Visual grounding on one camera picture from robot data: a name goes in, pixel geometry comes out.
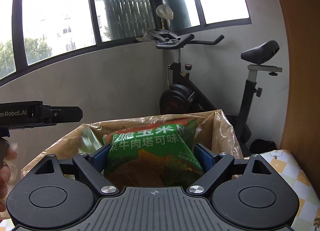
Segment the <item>metal screw head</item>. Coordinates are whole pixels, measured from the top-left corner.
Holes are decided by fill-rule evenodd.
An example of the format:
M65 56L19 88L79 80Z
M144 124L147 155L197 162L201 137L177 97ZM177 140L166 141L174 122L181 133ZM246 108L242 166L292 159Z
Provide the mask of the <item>metal screw head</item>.
M202 193L204 191L204 187L203 186L198 186L198 185L195 185L195 186L191 186L189 188L189 191L191 193Z
M101 192L107 193L107 194L114 193L116 191L117 191L117 188L115 186L103 186L101 188Z

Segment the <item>metal pole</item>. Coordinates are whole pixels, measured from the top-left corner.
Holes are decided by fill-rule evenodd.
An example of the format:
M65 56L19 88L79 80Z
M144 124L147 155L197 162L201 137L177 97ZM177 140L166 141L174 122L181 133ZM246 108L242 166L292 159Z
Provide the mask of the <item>metal pole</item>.
M22 28L22 0L12 1L12 48L16 72L28 68Z
M169 79L169 63L168 63L168 53L167 50L164 49L164 64L165 64L165 75L166 75L166 79L167 79L167 89L169 89L170 87L170 79Z
M91 20L92 20L92 27L93 27L93 33L96 41L97 46L101 46L102 40L100 35L100 29L99 29L99 22L96 12L96 6L94 0L89 0L89 8L91 12Z
M178 50L178 63L181 63L181 48Z

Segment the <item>exercise bike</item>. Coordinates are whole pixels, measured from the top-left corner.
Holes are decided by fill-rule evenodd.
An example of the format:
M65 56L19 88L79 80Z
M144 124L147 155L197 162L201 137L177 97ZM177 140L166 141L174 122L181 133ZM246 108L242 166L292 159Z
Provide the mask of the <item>exercise bike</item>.
M216 45L224 39L224 36L220 35L215 41L200 41L193 40L193 34L181 38L165 29L149 30L148 34L156 41L156 48L173 50L178 56L177 62L168 65L168 69L172 70L172 84L161 95L160 113L162 115L187 114L216 110L217 108L189 79L192 65L186 64L186 72L181 71L181 48L187 44ZM257 73L258 71L268 71L269 75L277 76L278 72L282 72L281 67L262 65L270 60L279 51L279 48L278 43L271 40L241 54L241 59L251 62L253 65L248 65L249 75L246 80L239 115L226 116L235 129L244 156L250 156L251 154L245 143L251 137L251 131L246 122L252 99L254 94L258 97L262 94L262 88L258 87L256 89Z

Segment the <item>finger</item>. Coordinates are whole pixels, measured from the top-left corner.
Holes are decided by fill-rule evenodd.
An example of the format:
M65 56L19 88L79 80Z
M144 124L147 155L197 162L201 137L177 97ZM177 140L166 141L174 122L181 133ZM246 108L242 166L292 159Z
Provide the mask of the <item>finger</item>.
M17 178L17 174L18 174L18 169L17 169L17 167L16 167L16 165L14 165L14 163L13 162L11 162L11 161L8 161L8 160L4 160L3 161L3 164L4 165L7 165L8 167L9 167L9 169L10 169L10 179L9 179L9 181L10 182L13 182L13 181L15 181L15 179Z
M14 160L17 158L17 150L18 150L18 144L17 143L11 143L9 148L7 149L7 154L5 156L6 160Z
M0 199L3 199L7 196L8 187L7 185L0 186Z
M8 165L3 166L0 169L0 186L5 185L10 179L11 172Z
M0 202L0 212L5 212L7 210L6 205L3 202Z

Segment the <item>circular cover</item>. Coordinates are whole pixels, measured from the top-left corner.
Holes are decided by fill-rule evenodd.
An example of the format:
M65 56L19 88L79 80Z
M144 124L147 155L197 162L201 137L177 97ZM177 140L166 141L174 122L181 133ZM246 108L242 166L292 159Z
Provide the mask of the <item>circular cover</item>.
M30 202L39 208L53 208L67 199L67 192L57 187L42 187L33 191L29 196Z
M90 212L93 203L92 191L79 181L62 173L29 172L9 194L7 209L15 225L48 230L79 221Z
M240 191L239 199L252 208L267 208L275 203L276 195L267 188L249 187Z
M211 199L216 212L245 229L273 230L292 223L299 208L294 191L272 175L255 175L219 185Z

